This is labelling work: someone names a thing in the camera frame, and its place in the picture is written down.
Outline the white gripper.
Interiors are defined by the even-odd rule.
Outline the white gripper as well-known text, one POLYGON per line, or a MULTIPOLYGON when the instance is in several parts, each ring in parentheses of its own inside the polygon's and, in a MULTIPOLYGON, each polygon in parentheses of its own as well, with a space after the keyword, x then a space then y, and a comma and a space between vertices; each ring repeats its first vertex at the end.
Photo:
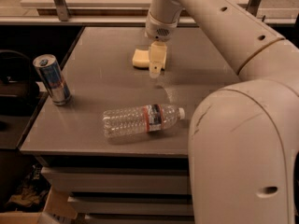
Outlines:
POLYGON ((165 23, 155 19, 150 12, 148 13, 145 35, 154 40, 149 48, 149 76, 151 78, 157 78, 165 69, 167 45, 164 42, 171 38, 177 25, 178 21, 165 23))

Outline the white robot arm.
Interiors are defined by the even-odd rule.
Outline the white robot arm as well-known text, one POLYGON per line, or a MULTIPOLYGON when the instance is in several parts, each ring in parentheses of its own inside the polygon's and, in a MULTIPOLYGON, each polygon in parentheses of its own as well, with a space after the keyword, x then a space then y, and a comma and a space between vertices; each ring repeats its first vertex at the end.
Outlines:
POLYGON ((238 83, 195 109, 188 158, 196 224, 295 224, 298 49, 232 0, 152 0, 146 33, 167 40, 181 11, 238 83))

